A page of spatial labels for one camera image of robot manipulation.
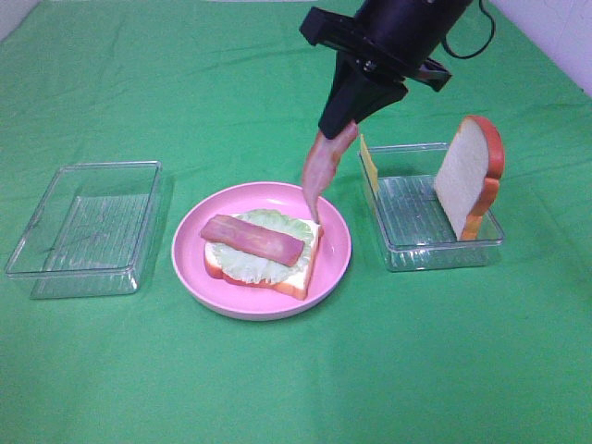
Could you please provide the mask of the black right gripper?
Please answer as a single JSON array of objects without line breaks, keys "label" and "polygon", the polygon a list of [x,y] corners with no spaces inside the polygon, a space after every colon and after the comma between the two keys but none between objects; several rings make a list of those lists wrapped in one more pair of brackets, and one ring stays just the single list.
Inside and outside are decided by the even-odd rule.
[{"label": "black right gripper", "polygon": [[[301,24],[302,36],[337,51],[318,122],[324,136],[335,139],[352,121],[359,124],[402,100],[408,92],[403,78],[441,90],[451,74],[430,55],[451,28],[451,1],[365,1],[352,17],[312,7]],[[357,61],[396,79],[369,79]]]}]

